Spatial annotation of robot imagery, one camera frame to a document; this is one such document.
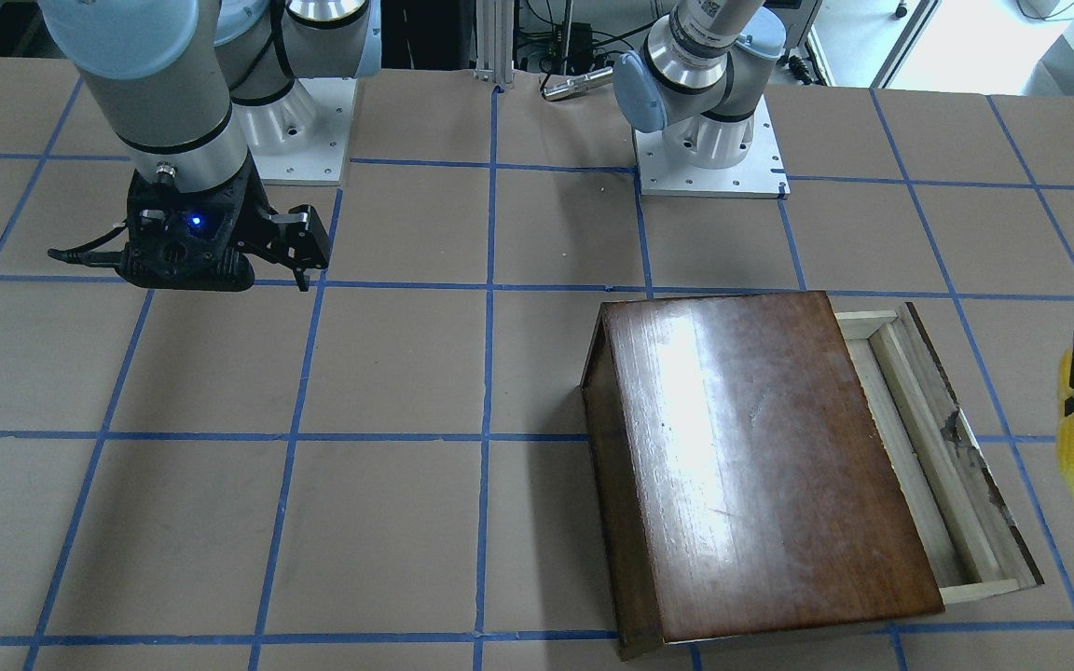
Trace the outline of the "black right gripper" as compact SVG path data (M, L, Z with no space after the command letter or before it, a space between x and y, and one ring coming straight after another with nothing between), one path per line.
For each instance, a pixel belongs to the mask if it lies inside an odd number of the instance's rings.
M183 194L133 172L125 202L128 240L115 271L142 288L243 292L251 256L293 272L299 292L328 269L331 238L313 205L274 213L253 159L221 185Z

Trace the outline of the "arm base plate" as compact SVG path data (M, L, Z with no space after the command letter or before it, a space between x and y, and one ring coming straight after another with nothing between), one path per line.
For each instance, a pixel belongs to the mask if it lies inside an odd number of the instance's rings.
M632 132L640 190L648 196L786 199L792 187L767 100L727 123L702 115L665 130Z
M299 79L284 97L234 107L268 185L339 185L347 164L357 79Z

